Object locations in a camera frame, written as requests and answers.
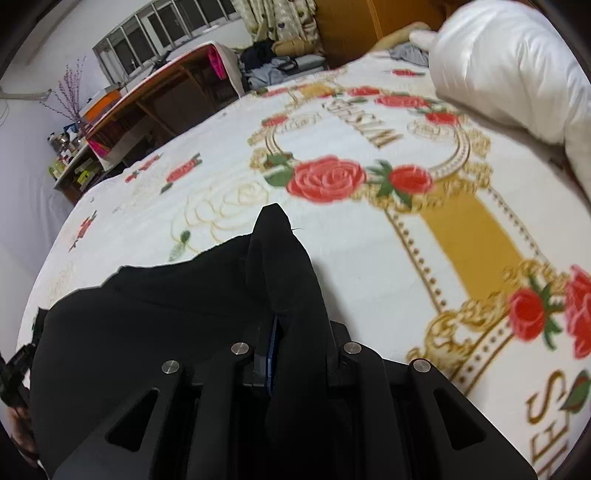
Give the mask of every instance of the metal screw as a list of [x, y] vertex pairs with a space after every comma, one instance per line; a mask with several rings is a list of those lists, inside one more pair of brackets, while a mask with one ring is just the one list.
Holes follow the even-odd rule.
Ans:
[[162, 364], [162, 371], [165, 374], [173, 374], [180, 368], [176, 360], [168, 360]]
[[348, 342], [343, 345], [343, 349], [345, 349], [345, 352], [355, 355], [361, 351], [361, 345], [357, 342]]
[[422, 374], [426, 374], [431, 370], [431, 364], [422, 358], [415, 360], [413, 362], [413, 367], [417, 372], [421, 372]]
[[238, 342], [232, 345], [231, 350], [234, 355], [244, 355], [248, 352], [248, 348], [248, 343]]

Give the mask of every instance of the white blanket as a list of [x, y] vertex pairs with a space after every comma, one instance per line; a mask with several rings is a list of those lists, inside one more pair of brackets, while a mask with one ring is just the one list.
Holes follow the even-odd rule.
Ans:
[[246, 95], [82, 197], [20, 344], [38, 307], [121, 265], [190, 260], [277, 202], [330, 318], [385, 358], [428, 358], [545, 478], [591, 411], [591, 219], [550, 156], [390, 58]]
[[591, 85], [546, 17], [519, 2], [471, 2], [442, 26], [429, 59], [439, 95], [565, 144], [591, 198]]

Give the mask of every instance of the bedspread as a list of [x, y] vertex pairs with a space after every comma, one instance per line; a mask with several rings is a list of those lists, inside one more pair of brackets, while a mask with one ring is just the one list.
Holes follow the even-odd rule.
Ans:
[[330, 318], [384, 358], [429, 359], [546, 478], [590, 416], [589, 212], [547, 147], [371, 55], [247, 95], [89, 190], [20, 343], [38, 307], [121, 265], [189, 260], [277, 202]]

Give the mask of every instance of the curtain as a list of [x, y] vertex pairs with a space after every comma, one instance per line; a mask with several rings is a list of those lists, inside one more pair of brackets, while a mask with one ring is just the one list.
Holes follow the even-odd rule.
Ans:
[[232, 5], [255, 40], [301, 38], [320, 47], [314, 0], [232, 0]]

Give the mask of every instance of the rose pattern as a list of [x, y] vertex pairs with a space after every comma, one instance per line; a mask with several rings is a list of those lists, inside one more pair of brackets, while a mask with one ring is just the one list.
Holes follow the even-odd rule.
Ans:
[[458, 125], [460, 119], [457, 115], [447, 112], [430, 112], [425, 114], [425, 118], [436, 125]]
[[375, 99], [375, 103], [393, 108], [421, 108], [431, 105], [424, 98], [413, 95], [382, 95]]
[[78, 240], [80, 240], [81, 238], [83, 238], [86, 235], [87, 230], [89, 229], [89, 227], [91, 226], [91, 224], [95, 220], [95, 218], [96, 218], [96, 210], [94, 211], [94, 213], [91, 216], [84, 219], [84, 221], [80, 224], [80, 229], [78, 230], [78, 234], [76, 235], [76, 239], [74, 240], [74, 243], [72, 243], [72, 246], [68, 250], [69, 252], [72, 251], [73, 248], [76, 248], [76, 244], [78, 243]]
[[544, 331], [544, 304], [531, 288], [521, 288], [509, 298], [509, 325], [513, 334], [526, 342]]
[[399, 77], [422, 77], [425, 75], [422, 72], [414, 72], [409, 69], [394, 69], [392, 73], [399, 76]]
[[150, 158], [140, 168], [138, 168], [137, 170], [134, 170], [130, 175], [128, 175], [127, 177], [125, 177], [125, 183], [129, 183], [133, 179], [136, 179], [138, 177], [140, 171], [146, 171], [146, 170], [148, 170], [151, 167], [152, 163], [154, 163], [159, 158], [160, 158], [160, 155], [155, 155], [152, 158]]
[[433, 179], [427, 170], [416, 165], [394, 168], [388, 181], [399, 192], [417, 195], [427, 193], [433, 187]]
[[357, 162], [327, 155], [298, 165], [287, 191], [312, 202], [330, 203], [347, 198], [365, 182], [365, 177], [365, 170]]
[[173, 183], [178, 179], [183, 178], [187, 173], [189, 173], [192, 169], [194, 169], [197, 165], [201, 163], [198, 159], [199, 154], [195, 155], [191, 160], [186, 163], [183, 163], [180, 167], [175, 168], [172, 172], [168, 174], [166, 177], [167, 183]]
[[369, 86], [355, 87], [348, 90], [347, 93], [351, 97], [363, 97], [368, 95], [379, 95], [381, 92], [379, 89]]
[[567, 331], [574, 340], [574, 357], [591, 353], [591, 278], [580, 267], [571, 267], [573, 278], [566, 285]]
[[285, 92], [289, 92], [289, 88], [285, 88], [285, 87], [278, 88], [278, 89], [272, 90], [270, 92], [263, 93], [261, 96], [264, 98], [269, 98], [269, 97], [274, 97], [275, 95], [279, 95], [280, 93], [285, 93]]
[[275, 115], [265, 118], [261, 124], [263, 127], [275, 127], [285, 123], [289, 117], [287, 115]]

